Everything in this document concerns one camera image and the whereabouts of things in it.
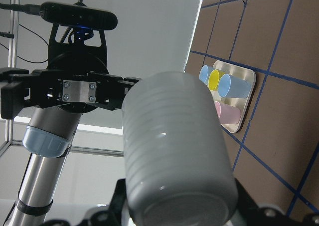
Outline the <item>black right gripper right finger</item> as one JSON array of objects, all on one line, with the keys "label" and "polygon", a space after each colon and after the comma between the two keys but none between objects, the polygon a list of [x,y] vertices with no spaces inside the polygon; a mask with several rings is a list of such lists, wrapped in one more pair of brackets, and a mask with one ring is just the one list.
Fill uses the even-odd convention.
[{"label": "black right gripper right finger", "polygon": [[318,213],[307,214],[302,221],[296,221],[282,214],[273,206],[260,207],[236,179],[238,191],[237,209],[227,226],[317,226]]}]

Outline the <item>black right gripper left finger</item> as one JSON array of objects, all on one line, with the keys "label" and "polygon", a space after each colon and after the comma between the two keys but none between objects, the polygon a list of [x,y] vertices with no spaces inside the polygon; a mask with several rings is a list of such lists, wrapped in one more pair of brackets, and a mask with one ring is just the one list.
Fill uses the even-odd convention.
[{"label": "black right gripper left finger", "polygon": [[89,209],[77,226],[128,226],[126,180],[117,180],[109,205]]}]

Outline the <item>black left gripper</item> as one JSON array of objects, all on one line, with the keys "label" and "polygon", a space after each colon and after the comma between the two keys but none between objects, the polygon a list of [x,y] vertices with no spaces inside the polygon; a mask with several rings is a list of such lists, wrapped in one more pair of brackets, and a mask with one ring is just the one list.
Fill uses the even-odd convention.
[{"label": "black left gripper", "polygon": [[29,71],[20,68],[0,69],[0,115],[14,119],[23,108],[58,106],[70,113],[83,114],[97,108],[116,110],[122,107],[130,89],[141,78],[114,76],[107,70],[107,44],[104,31],[98,31],[100,45],[85,42],[94,30],[68,27],[57,41],[59,25],[54,24],[49,38],[48,67],[34,70],[28,85]]}]

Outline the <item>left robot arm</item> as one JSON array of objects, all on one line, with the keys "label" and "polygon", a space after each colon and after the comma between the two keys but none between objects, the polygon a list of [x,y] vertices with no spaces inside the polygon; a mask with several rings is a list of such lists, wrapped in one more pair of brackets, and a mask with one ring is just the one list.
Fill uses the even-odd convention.
[{"label": "left robot arm", "polygon": [[44,222],[81,116],[97,108],[121,109],[137,82],[109,74],[103,31],[101,44],[88,46],[85,41],[93,37],[92,29],[68,27],[57,41],[58,28],[52,27],[45,70],[0,71],[1,117],[13,119],[22,109],[35,107],[22,141],[30,157],[6,226]]}]

